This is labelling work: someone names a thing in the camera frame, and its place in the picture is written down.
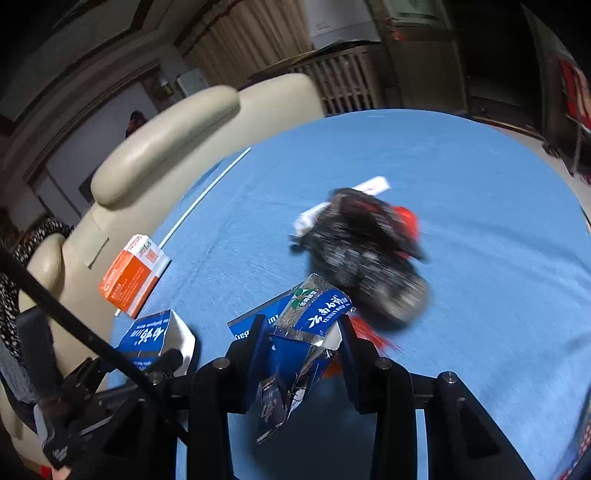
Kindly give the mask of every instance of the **leather sofa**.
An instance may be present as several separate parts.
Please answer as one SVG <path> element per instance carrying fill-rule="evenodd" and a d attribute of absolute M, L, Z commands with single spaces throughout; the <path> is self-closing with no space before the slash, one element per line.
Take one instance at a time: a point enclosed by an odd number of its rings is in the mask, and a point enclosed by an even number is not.
<path fill-rule="evenodd" d="M 322 117 L 316 87 L 303 74 L 283 75 L 240 92 L 215 86 L 186 98 L 109 155 L 92 180 L 95 203 L 67 239 L 52 235 L 40 245 L 29 271 L 108 340 L 115 307 L 100 295 L 98 285 L 129 238 L 152 234 L 184 192 L 219 160 Z M 21 311 L 33 305 L 23 292 L 19 301 Z M 53 321 L 51 329 L 62 373 L 93 356 Z M 38 462 L 36 437 L 18 425 L 1 399 L 0 413 L 17 451 Z"/>

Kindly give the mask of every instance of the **blue table surface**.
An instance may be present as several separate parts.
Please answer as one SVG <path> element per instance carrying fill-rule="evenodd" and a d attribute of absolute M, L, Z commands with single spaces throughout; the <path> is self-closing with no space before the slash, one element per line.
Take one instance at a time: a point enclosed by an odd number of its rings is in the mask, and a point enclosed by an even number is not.
<path fill-rule="evenodd" d="M 236 156 L 186 193 L 156 242 Z M 172 262 L 141 315 L 173 308 L 202 344 L 200 365 L 223 356 L 233 340 L 229 320 L 309 274 L 308 253 L 290 250 L 295 218 L 331 190 L 378 175 L 391 185 L 379 198 L 418 215 L 429 256 L 417 264 L 430 285 L 428 308 L 406 329 L 377 329 L 400 347 L 390 357 L 422 375 L 457 372 L 534 476 L 553 478 L 590 383 L 591 244 L 566 184 L 491 127 L 380 110 L 322 119 L 254 145 L 165 246 Z M 115 319 L 113 345 L 130 324 Z M 229 416 L 241 480 L 368 476 L 375 417 L 354 411 L 342 379 L 323 380 L 260 446 L 256 414 Z M 425 479 L 424 432 L 418 446 Z M 177 479 L 185 478 L 185 455 L 180 445 Z"/>

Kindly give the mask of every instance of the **qr code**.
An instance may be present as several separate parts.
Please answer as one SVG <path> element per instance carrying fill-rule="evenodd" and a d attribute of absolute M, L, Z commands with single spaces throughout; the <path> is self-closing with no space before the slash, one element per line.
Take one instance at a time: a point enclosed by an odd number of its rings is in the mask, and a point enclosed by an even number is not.
<path fill-rule="evenodd" d="M 154 262 L 156 262 L 156 259 L 158 258 L 158 254 L 150 248 L 150 250 L 148 250 L 148 253 L 146 253 L 146 258 L 149 261 L 151 261 L 152 263 L 154 263 Z"/>

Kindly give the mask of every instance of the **beige curtain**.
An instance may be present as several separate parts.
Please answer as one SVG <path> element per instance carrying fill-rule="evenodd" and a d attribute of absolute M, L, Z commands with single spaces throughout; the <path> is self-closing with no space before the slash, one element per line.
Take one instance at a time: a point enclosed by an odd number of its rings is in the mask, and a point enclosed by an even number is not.
<path fill-rule="evenodd" d="M 256 72 L 312 50 L 300 0 L 221 0 L 182 48 L 210 85 L 241 88 Z"/>

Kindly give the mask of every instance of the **metal screw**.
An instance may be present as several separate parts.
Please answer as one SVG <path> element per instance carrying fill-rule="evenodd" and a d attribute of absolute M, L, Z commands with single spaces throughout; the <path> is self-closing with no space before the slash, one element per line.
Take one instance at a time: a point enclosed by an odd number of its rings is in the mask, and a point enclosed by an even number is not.
<path fill-rule="evenodd" d="M 375 361 L 375 366 L 378 367 L 380 370 L 389 370 L 392 368 L 393 365 L 394 362 L 392 362 L 389 358 L 386 358 L 384 356 L 381 356 Z"/>
<path fill-rule="evenodd" d="M 218 370 L 224 370 L 224 368 L 228 368 L 230 366 L 230 359 L 226 358 L 225 356 L 221 356 L 220 358 L 216 358 L 212 362 L 212 365 Z"/>
<path fill-rule="evenodd" d="M 162 372 L 150 372 L 148 379 L 152 382 L 152 385 L 158 385 L 164 380 L 164 374 Z"/>
<path fill-rule="evenodd" d="M 457 375 L 454 372 L 443 372 L 441 378 L 450 385 L 453 385 L 458 380 Z"/>

